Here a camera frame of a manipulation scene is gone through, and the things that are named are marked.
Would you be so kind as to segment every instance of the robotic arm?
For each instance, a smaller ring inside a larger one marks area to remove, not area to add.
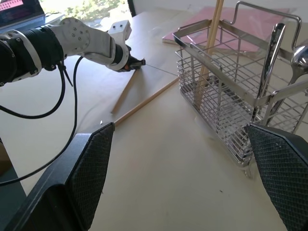
[[[128,20],[116,22],[103,32],[75,18],[66,18],[59,26],[7,31],[0,34],[0,86],[34,77],[43,68],[53,71],[56,64],[72,55],[81,55],[118,72],[139,69],[145,60],[130,55],[131,48],[125,44],[130,33]]]

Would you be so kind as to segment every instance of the white tabletop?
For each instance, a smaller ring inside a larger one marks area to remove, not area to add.
[[[145,16],[138,15],[131,20],[133,31],[128,40],[128,45],[132,48],[131,53],[139,59],[144,57],[149,65],[142,67],[142,70],[136,73],[133,87],[116,115],[112,115],[110,111],[132,72],[117,73],[94,62],[82,60],[77,72],[79,106],[77,132],[93,127],[101,120],[115,121],[176,78],[176,71],[170,74],[159,69],[162,68],[161,64],[166,63],[165,58],[170,56],[176,58],[175,51],[178,46],[169,45],[170,49],[166,50],[164,45],[160,47],[156,40],[151,43],[149,37],[145,38],[147,34],[145,28],[151,30],[161,21],[179,13],[170,12],[171,14],[165,11],[154,13],[152,16],[150,14],[150,18],[144,13]],[[77,59],[78,57],[74,56],[68,57],[65,61],[71,79]],[[168,63],[169,66],[176,67],[175,62]],[[0,104],[22,114],[38,115],[53,108],[60,91],[59,72],[43,70],[37,77],[6,84],[0,88]],[[0,112],[0,120],[2,121],[0,137],[17,175],[23,176],[52,159],[67,142],[74,120],[73,88],[67,83],[62,105],[47,118],[26,120]],[[30,192],[42,173],[43,171],[22,181],[26,194]]]
[[[91,231],[285,231],[174,85],[116,128]]]
[[[128,45],[148,65],[114,116],[110,111],[131,74],[87,60],[80,63],[79,132],[101,120],[115,121],[176,78],[178,47],[163,44],[161,37],[188,17],[189,13],[160,9],[132,19]],[[71,77],[76,60],[66,60]],[[60,89],[58,72],[44,71],[0,88],[0,104],[35,115],[53,107]],[[67,86],[60,109],[40,120],[0,113],[0,137],[18,176],[46,163],[64,146],[73,126],[73,97]],[[246,178],[195,117],[175,85],[117,127],[91,230],[286,230],[259,176]],[[27,194],[41,174],[22,181]]]

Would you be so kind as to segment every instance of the wooden stick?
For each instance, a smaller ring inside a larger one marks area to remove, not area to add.
[[[134,107],[133,109],[131,109],[129,112],[127,112],[125,115],[123,115],[121,118],[117,119],[115,121],[115,127],[119,126],[124,120],[126,120],[127,118],[129,118],[131,115],[133,115],[136,111],[142,109],[145,105],[147,105],[149,102],[151,102],[153,99],[155,99],[157,96],[159,96],[161,93],[163,93],[165,90],[167,90],[168,88],[170,88],[173,84],[175,84],[176,82],[178,82],[179,78],[176,78],[175,80],[171,81],[170,83],[168,83],[167,85],[165,85],[164,87],[162,87],[160,90],[158,90],[156,93],[154,93],[154,95],[150,96],[149,98],[147,98],[145,101],[141,102],[140,104],[138,104],[136,107]]]
[[[115,114],[115,113],[118,112],[120,106],[122,105],[122,102],[124,101],[125,97],[127,96],[127,93],[128,93],[128,91],[129,91],[129,88],[130,88],[131,84],[133,83],[135,77],[137,76],[136,72],[137,72],[137,70],[134,71],[134,73],[133,73],[133,75],[130,77],[130,79],[129,79],[127,85],[126,85],[125,88],[123,89],[123,91],[122,91],[120,97],[119,97],[118,100],[116,101],[116,103],[115,103],[115,105],[114,105],[114,107],[113,107],[113,109],[112,109],[112,111],[111,111],[112,114]]]
[[[219,25],[221,11],[222,11],[222,7],[223,7],[223,2],[224,2],[224,0],[217,0],[217,2],[216,2],[216,7],[217,7],[217,9],[215,8],[216,15],[214,15],[215,19],[213,19],[214,22],[212,21],[211,28],[210,28],[210,36],[211,37],[207,41],[207,44],[206,44],[206,47],[205,47],[206,49],[208,49],[207,53],[209,55],[212,55],[212,53],[213,53],[212,47],[215,45],[215,41],[216,41],[216,34],[217,34],[217,30],[218,30],[218,25]],[[197,87],[196,87],[195,99],[194,99],[194,104],[195,104],[195,107],[197,108],[197,110],[199,110],[200,106],[201,106],[204,88],[206,87],[205,78],[207,78],[208,74],[209,74],[209,70],[205,66],[202,66],[201,71],[200,71],[200,77],[199,77]]]

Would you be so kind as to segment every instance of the pink folder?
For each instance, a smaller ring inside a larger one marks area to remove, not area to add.
[[[182,26],[186,26],[195,22],[199,22],[204,19],[212,19],[214,14],[214,7],[204,7],[199,13],[197,13],[195,16],[193,16],[191,19],[183,23]],[[287,13],[290,11],[290,9],[275,9],[276,11]],[[220,19],[227,19],[229,21],[233,20],[234,16],[234,8],[223,8],[221,12]],[[264,11],[256,10],[256,9],[239,9],[237,14],[236,23],[234,26],[244,32],[247,32],[251,35],[254,35],[262,40],[267,40],[273,30],[273,27],[275,24],[281,22],[283,20],[282,16],[267,13]],[[163,37],[163,42],[174,42],[173,39],[173,32],[176,32],[177,29],[172,31],[171,33],[167,34]],[[207,31],[200,31],[196,32],[194,34],[190,34],[188,36],[185,36],[182,38],[184,42],[187,43],[194,43],[194,44],[200,44],[204,43],[206,41],[207,37]],[[220,30],[217,32],[216,39],[219,40],[220,38]],[[235,37],[232,35],[229,35],[226,32],[223,32],[222,41],[230,41],[234,39]],[[220,49],[238,49],[238,40],[227,42],[224,46],[219,46]],[[256,52],[258,51],[258,47],[254,46],[246,41],[241,41],[241,51],[252,51]]]

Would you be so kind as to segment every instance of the utensil holder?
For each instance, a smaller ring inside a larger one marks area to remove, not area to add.
[[[236,14],[239,4],[255,7],[249,3],[238,2]],[[293,48],[301,26],[300,18],[262,7],[257,9],[287,15],[297,21]],[[232,26],[236,14],[231,23],[225,20],[219,22],[220,38],[216,39],[214,47],[205,49],[206,38],[199,44],[185,43],[181,40],[184,36],[203,30],[208,34],[211,20],[180,27],[173,36],[180,45],[180,50],[176,54],[180,58],[177,65],[182,96],[216,133],[218,140],[227,147],[236,165],[245,169],[247,175],[251,177],[249,165],[254,156],[244,127],[251,122],[254,108],[260,108],[254,123],[267,125],[267,120],[272,118],[268,126],[295,133],[308,110],[308,98],[305,96],[308,79],[287,85],[292,74],[290,67],[292,53],[280,48],[275,66],[287,66],[290,75],[286,77],[275,74],[274,68],[265,95],[258,98],[260,76],[268,43]],[[224,33],[231,39],[224,40]],[[242,50],[242,43],[258,47],[258,52]],[[209,49],[214,49],[212,56],[207,54]],[[209,70],[206,76],[200,76],[203,65]],[[203,78],[206,82],[202,89],[200,109],[194,104],[199,78]],[[280,99],[285,99],[283,105],[275,114],[270,115],[274,103]]]

